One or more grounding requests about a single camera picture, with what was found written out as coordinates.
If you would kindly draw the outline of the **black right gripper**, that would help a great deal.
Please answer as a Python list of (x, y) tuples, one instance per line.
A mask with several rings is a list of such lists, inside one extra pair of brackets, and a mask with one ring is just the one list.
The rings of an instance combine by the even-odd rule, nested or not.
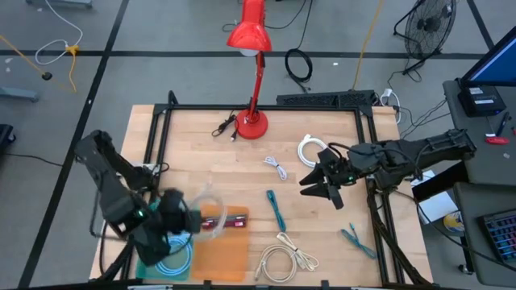
[(344, 206), (339, 190), (342, 186), (351, 186), (356, 183), (356, 174), (352, 171), (346, 159), (324, 156), (320, 160), (320, 166), (303, 177), (299, 184), (302, 186), (314, 184), (300, 191), (303, 196), (327, 197), (336, 209)]

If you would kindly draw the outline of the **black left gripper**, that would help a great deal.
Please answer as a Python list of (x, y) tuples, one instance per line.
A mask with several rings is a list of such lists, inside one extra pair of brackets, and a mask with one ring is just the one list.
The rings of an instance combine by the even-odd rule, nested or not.
[[(161, 216), (162, 228), (172, 234), (180, 234), (183, 231), (191, 234), (199, 234), (202, 229), (201, 222), (190, 222), (183, 205), (184, 193), (176, 188), (168, 188), (164, 191), (158, 205), (158, 212)], [(202, 215), (199, 210), (190, 210), (191, 221), (201, 221)]]

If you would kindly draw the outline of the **orange translucent tray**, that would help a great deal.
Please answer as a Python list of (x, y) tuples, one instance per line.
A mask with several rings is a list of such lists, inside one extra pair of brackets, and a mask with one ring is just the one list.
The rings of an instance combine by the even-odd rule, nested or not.
[(243, 282), (248, 269), (249, 208), (229, 205), (227, 214), (248, 218), (244, 226), (227, 227), (216, 238), (193, 242), (190, 279)]

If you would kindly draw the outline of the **black power strip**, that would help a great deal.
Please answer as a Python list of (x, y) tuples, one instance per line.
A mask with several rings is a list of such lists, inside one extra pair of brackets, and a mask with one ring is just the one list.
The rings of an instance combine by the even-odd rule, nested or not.
[(376, 97), (373, 90), (348, 90), (327, 93), (284, 94), (277, 96), (279, 106), (357, 107), (371, 106)]

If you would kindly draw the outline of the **red desk lamp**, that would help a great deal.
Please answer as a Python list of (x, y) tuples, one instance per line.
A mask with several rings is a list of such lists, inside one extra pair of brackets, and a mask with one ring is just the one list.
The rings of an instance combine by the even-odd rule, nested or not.
[(238, 48), (240, 53), (256, 60), (256, 81), (253, 95), (245, 110), (236, 116), (235, 129), (244, 139), (258, 139), (268, 129), (268, 119), (258, 109), (258, 99), (263, 80), (264, 53), (272, 50), (272, 42), (265, 29), (265, 0), (243, 0), (241, 21), (227, 39), (227, 46)]

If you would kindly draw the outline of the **white paper box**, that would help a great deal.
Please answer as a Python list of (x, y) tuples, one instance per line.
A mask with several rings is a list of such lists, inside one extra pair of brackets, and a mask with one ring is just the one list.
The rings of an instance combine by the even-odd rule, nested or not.
[(424, 198), (416, 197), (414, 193), (414, 198), (418, 200), (418, 215), (423, 225), (438, 221), (459, 210), (447, 191)]

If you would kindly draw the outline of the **grey keyboard desk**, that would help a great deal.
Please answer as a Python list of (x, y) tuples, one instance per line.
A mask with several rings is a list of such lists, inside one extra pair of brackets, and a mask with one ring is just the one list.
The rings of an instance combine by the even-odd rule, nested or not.
[(472, 267), (481, 284), (516, 288), (516, 271), (498, 265), (479, 218), (491, 213), (516, 209), (516, 187), (485, 184), (456, 183), (453, 187), (456, 203), (465, 226), (468, 246), (487, 257), (471, 253)]

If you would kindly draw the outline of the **grey monitor desk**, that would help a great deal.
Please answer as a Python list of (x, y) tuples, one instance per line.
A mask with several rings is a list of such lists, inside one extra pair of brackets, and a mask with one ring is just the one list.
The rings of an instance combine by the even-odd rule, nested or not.
[(465, 129), (476, 146), (474, 157), (464, 162), (469, 181), (476, 184), (516, 186), (516, 88), (499, 87), (497, 89), (511, 117), (502, 132), (502, 136), (509, 140), (505, 145), (495, 145), (485, 141), (488, 133), (497, 131), (503, 119), (503, 113), (491, 117), (470, 118), (458, 99), (460, 92), (458, 83), (445, 81), (443, 91), (455, 128)]

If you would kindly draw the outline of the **black box with labels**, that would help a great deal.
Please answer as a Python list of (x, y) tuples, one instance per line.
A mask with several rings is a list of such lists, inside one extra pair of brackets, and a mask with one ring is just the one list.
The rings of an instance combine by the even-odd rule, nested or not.
[(506, 109), (506, 104), (494, 86), (463, 88), (458, 98), (470, 118), (494, 116)]

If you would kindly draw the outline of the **colourful backlit keyboard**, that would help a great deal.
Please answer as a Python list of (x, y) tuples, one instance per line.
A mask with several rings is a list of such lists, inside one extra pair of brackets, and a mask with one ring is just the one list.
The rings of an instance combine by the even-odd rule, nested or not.
[(516, 209), (478, 217), (478, 225), (495, 257), (502, 263), (516, 263)]

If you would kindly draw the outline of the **black pen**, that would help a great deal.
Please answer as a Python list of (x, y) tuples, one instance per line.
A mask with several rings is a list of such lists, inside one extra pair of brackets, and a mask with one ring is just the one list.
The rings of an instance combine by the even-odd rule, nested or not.
[(510, 119), (510, 112), (507, 111), (507, 112), (504, 113), (503, 119), (501, 120), (501, 123), (500, 123), (500, 125), (499, 125), (499, 127), (497, 129), (497, 132), (496, 132), (496, 136), (497, 137), (501, 136), (501, 134), (503, 133), (503, 131), (504, 131), (504, 129), (506, 127), (506, 124), (509, 121), (509, 119)]

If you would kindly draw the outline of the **black floor fan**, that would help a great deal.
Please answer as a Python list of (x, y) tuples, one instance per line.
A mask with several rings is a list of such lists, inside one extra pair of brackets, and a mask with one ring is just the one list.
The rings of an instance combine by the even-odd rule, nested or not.
[(407, 75), (441, 53), (456, 19), (456, 0), (417, 0), (393, 27), (393, 34), (404, 39), (409, 58), (417, 63), (405, 68)]

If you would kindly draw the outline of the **black chair base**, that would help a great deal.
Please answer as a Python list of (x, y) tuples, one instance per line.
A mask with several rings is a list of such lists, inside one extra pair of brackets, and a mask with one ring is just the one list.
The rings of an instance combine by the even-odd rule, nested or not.
[(0, 124), (0, 155), (16, 140), (14, 127), (8, 124)]

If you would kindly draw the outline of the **black computer monitor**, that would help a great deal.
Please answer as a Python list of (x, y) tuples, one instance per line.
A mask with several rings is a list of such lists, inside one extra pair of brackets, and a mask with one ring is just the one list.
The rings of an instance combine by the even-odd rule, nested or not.
[(516, 26), (461, 78), (469, 85), (516, 87)]

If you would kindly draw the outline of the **grey table foot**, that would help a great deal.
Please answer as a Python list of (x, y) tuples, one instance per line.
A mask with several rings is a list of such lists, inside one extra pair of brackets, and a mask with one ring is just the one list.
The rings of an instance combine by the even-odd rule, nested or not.
[(30, 102), (37, 102), (39, 100), (39, 96), (35, 91), (5, 86), (0, 86), (0, 97), (19, 99)]
[(47, 5), (51, 6), (82, 6), (86, 9), (93, 8), (93, 0), (24, 0), (27, 5)]

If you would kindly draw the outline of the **black metal table frame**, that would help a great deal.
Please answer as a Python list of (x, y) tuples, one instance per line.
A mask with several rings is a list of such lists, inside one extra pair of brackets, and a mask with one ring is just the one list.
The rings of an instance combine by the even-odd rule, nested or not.
[(381, 249), (377, 259), (370, 259), (341, 234), (342, 229), (354, 227), (368, 247), (379, 240), (373, 232), (365, 182), (341, 188), (344, 206), (336, 209), (325, 198), (300, 194), (299, 181), (310, 169), (298, 158), (298, 144), (306, 135), (347, 146), (373, 138), (396, 139), (394, 110), (375, 106), (371, 114), (363, 114), (271, 106), (265, 110), (268, 129), (261, 138), (231, 141), (229, 132), (213, 136), (213, 130), (234, 112), (235, 106), (201, 105), (174, 106), (169, 117), (158, 106), (136, 105), (131, 110), (121, 150), (124, 158), (143, 160), (151, 123), (156, 120), (169, 126), (162, 153), (165, 170), (161, 187), (179, 188), (189, 199), (210, 189), (226, 206), (249, 208), (248, 269), (243, 282), (192, 280), (189, 274), (186, 284), (210, 281), (223, 289), (275, 286), (277, 278), (290, 273), (288, 256), (273, 255), (264, 275), (256, 275), (255, 270), (262, 251), (277, 243), (277, 212), (285, 219), (286, 233), (293, 243), (319, 261), (314, 271), (301, 269), (292, 274), (291, 286), (316, 287), (327, 281), (332, 287), (378, 287), (382, 272), (389, 281), (395, 281), (389, 249)]

